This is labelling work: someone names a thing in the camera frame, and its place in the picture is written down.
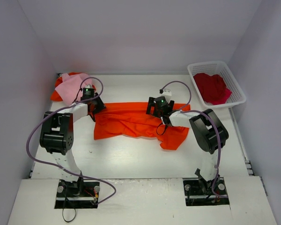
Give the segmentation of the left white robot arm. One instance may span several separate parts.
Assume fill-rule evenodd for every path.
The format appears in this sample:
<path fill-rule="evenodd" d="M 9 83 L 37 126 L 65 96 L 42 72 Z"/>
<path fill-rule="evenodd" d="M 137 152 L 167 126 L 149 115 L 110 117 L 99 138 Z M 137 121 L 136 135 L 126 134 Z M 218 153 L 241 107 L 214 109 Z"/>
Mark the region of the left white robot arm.
<path fill-rule="evenodd" d="M 42 124 L 40 135 L 40 146 L 45 148 L 55 159 L 56 164 L 61 167 L 61 180 L 68 184 L 67 191 L 75 197 L 82 195 L 84 184 L 80 177 L 82 172 L 78 168 L 72 153 L 74 123 L 87 116 L 96 121 L 95 115 L 106 109 L 95 89 L 86 85 L 82 89 L 81 100 L 89 98 L 94 99 L 77 105 L 73 104 L 72 108 L 62 110 L 47 119 Z"/>

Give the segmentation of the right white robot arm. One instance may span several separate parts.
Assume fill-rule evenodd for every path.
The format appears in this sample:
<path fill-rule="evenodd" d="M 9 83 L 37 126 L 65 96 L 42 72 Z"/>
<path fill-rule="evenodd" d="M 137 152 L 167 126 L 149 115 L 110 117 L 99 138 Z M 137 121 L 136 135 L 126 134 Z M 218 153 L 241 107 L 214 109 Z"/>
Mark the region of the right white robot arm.
<path fill-rule="evenodd" d="M 159 118 L 166 128 L 184 127 L 192 130 L 198 146 L 209 154 L 195 172 L 200 179 L 199 190 L 209 193 L 214 189 L 214 181 L 219 175 L 221 152 L 229 138 L 228 131 L 212 109 L 201 112 L 175 110 L 173 107 L 174 101 L 167 102 L 164 96 L 150 97 L 146 114 Z"/>

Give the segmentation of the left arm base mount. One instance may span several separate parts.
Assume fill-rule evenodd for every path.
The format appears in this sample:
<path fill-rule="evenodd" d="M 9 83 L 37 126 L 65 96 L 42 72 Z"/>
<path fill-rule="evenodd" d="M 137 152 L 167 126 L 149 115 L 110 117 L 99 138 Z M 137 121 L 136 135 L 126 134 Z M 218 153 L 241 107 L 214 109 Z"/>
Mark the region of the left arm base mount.
<path fill-rule="evenodd" d="M 55 209 L 97 209 L 100 183 L 87 180 L 80 186 L 59 180 Z"/>

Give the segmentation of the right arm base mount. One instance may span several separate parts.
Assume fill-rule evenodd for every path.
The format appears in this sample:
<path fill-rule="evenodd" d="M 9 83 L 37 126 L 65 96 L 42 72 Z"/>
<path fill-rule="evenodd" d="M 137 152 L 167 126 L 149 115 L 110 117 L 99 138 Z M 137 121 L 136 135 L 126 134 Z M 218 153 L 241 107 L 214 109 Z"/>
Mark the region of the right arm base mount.
<path fill-rule="evenodd" d="M 229 205 L 224 178 L 218 176 L 214 188 L 212 184 L 212 180 L 205 181 L 202 177 L 183 179 L 186 206 Z"/>

